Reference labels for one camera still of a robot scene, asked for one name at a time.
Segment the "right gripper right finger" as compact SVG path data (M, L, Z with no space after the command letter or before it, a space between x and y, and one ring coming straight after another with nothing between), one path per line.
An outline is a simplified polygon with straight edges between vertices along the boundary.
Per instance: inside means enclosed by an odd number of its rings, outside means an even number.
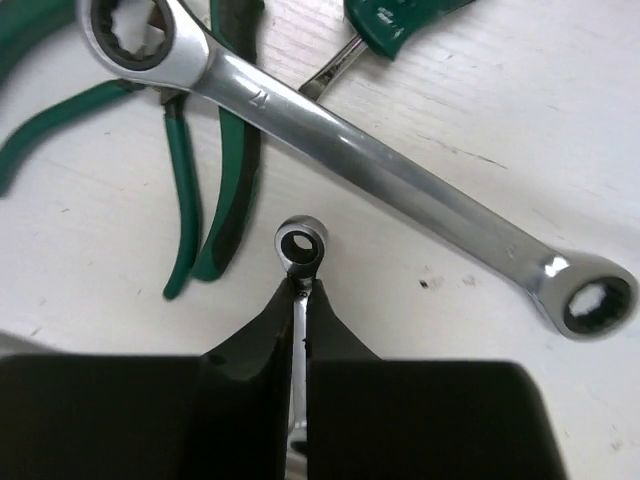
M312 479L563 479L541 393L509 361L384 360L309 304Z

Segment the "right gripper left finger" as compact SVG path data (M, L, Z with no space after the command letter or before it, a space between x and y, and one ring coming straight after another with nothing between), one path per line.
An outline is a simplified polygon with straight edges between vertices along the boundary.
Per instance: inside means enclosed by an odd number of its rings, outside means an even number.
M293 289L195 356L1 361L5 479L280 479Z

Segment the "small silver ratchet wrench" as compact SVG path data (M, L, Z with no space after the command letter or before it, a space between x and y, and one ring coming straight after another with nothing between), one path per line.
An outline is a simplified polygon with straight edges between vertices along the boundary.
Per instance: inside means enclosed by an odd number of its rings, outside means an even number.
M294 299L290 424L286 440L286 479L307 477L307 314L316 274L326 253L328 231L309 215L296 215L278 228L274 246Z

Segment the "large silver ratchet wrench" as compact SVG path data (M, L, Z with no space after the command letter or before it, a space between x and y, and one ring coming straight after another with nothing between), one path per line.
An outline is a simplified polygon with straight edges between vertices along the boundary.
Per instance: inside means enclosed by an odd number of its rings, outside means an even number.
M523 289L573 340L624 326L639 301L634 276L597 255L546 245L344 118L227 49L181 1L158 5L166 37L136 59L112 27L113 1L80 1L86 44L113 74L210 100L396 209Z

